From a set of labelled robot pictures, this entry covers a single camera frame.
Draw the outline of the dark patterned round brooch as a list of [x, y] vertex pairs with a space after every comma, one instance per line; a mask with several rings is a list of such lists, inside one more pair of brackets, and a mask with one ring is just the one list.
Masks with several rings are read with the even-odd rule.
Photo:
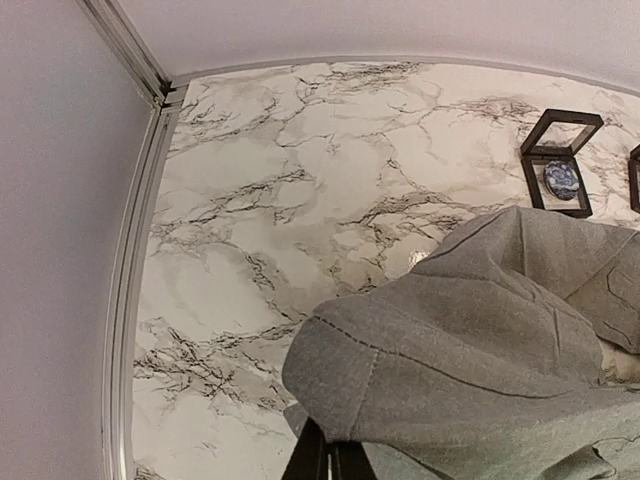
[[578, 196], [580, 180], [571, 162], [549, 162], [543, 169], [543, 180], [547, 190], [559, 200], [570, 201]]

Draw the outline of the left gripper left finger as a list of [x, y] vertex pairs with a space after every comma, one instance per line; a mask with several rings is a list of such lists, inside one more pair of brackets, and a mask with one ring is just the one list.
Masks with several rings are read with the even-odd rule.
[[320, 427], [307, 419], [282, 480], [327, 480], [328, 447]]

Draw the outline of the grey button shirt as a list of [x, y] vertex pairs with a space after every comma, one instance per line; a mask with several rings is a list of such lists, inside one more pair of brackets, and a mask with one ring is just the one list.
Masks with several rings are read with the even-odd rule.
[[381, 479], [635, 479], [639, 234], [509, 207], [408, 273], [317, 306], [282, 379], [293, 429]]

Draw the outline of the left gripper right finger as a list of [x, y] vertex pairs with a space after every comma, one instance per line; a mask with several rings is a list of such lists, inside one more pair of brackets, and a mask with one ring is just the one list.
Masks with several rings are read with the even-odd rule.
[[331, 475], [333, 480], [377, 479], [364, 448], [358, 442], [331, 444]]

